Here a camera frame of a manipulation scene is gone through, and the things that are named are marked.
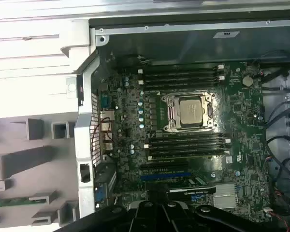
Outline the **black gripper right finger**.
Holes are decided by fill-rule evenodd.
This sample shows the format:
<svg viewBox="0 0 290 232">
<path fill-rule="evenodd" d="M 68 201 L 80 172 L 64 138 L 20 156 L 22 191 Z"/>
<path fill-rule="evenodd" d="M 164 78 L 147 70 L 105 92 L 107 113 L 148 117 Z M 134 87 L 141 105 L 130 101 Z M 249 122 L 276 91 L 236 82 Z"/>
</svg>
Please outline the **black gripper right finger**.
<svg viewBox="0 0 290 232">
<path fill-rule="evenodd" d="M 186 204 L 170 200 L 166 187 L 159 186 L 159 204 L 168 225 L 165 232 L 281 232 L 272 224 L 256 223 L 211 205 L 200 205 L 191 211 Z"/>
</svg>

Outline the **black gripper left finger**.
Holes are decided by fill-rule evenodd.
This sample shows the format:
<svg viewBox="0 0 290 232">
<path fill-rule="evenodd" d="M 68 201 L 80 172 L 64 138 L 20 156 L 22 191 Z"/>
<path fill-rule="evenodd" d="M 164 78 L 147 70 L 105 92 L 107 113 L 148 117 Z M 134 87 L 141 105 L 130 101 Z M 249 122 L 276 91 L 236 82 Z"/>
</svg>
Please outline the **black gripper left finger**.
<svg viewBox="0 0 290 232">
<path fill-rule="evenodd" d="M 133 201 L 128 209 L 111 205 L 59 229 L 60 232 L 155 232 L 167 190 L 154 186 L 146 200 Z"/>
</svg>

